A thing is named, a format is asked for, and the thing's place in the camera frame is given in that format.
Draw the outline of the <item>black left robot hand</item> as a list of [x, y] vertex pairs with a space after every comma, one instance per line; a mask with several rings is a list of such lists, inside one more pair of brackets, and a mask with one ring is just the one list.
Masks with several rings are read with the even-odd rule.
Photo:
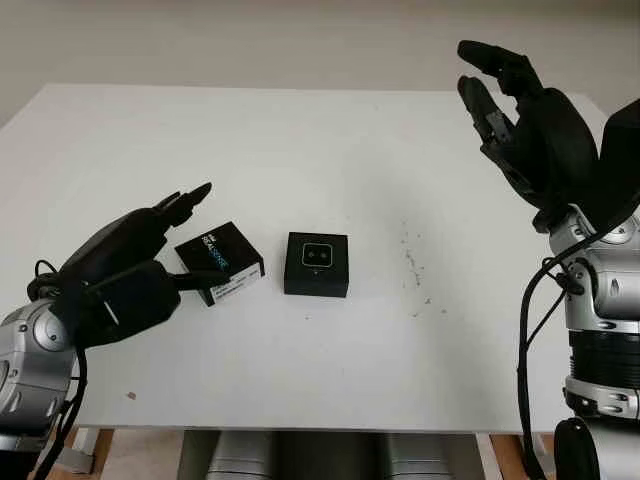
[[184, 224], [212, 191], [207, 182], [175, 192], [154, 206], [135, 209], [97, 231], [59, 270], [62, 285], [94, 285], [140, 263], [153, 260], [167, 242], [166, 234]]

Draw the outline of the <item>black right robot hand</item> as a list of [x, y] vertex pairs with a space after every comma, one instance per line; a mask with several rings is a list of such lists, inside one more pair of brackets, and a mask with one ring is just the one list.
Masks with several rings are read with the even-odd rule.
[[458, 56], [494, 77], [516, 101], [513, 122], [484, 83], [461, 76], [458, 93], [481, 139], [481, 152], [503, 173], [515, 192], [537, 209], [539, 233], [552, 231], [568, 214], [578, 188], [598, 160], [586, 122], [560, 90], [545, 87], [527, 56], [497, 45], [462, 40]]

